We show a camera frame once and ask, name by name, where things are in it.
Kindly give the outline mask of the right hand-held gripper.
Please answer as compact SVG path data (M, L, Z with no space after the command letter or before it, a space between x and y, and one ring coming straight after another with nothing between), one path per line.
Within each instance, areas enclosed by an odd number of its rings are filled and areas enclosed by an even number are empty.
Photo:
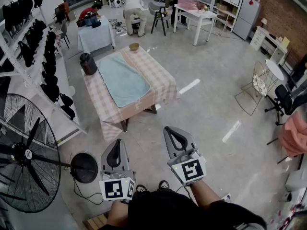
M199 149L190 133L174 127L164 127L166 148L171 158L167 165L183 186L189 186L206 176L206 159L201 156Z

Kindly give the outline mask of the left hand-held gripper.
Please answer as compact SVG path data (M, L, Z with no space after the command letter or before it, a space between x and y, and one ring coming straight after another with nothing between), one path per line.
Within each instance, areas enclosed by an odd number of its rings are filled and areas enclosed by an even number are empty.
M117 139L108 145L101 156L101 166L102 170L105 170L102 171L102 180L99 181L103 200L120 202L132 200L135 172L129 170L129 157L123 140Z

